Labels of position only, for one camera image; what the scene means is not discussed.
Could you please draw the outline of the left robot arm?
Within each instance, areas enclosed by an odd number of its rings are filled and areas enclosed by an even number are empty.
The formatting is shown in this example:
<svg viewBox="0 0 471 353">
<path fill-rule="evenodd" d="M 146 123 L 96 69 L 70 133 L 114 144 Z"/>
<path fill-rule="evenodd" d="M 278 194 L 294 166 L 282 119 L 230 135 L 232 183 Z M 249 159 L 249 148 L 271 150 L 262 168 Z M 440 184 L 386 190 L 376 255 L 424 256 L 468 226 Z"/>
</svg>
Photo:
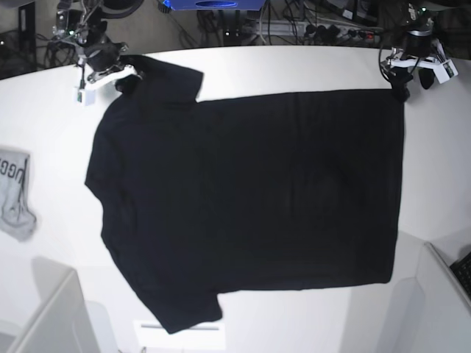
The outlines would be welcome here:
<svg viewBox="0 0 471 353">
<path fill-rule="evenodd" d="M 378 55 L 383 78 L 391 85 L 392 95 L 400 103 L 410 97 L 408 83 L 419 75 L 423 89 L 431 88 L 456 75 L 456 68 L 445 54 L 441 41 L 433 33 L 434 16 L 423 6 L 403 5 L 404 19 L 391 31 L 391 53 Z"/>
</svg>

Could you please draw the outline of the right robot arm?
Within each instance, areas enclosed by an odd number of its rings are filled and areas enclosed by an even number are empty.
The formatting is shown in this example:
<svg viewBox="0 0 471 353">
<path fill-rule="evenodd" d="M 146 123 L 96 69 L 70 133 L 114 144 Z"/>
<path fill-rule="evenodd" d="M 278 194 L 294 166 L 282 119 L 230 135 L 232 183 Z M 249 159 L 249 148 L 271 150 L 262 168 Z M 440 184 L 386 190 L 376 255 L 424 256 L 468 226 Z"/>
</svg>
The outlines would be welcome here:
<svg viewBox="0 0 471 353">
<path fill-rule="evenodd" d="M 60 1 L 53 27 L 54 43 L 74 48 L 79 68 L 77 101 L 84 104 L 98 88 L 129 76 L 141 79 L 143 71 L 126 56 L 125 42 L 114 42 L 107 35 L 109 20 L 131 16 L 142 1 Z"/>
</svg>

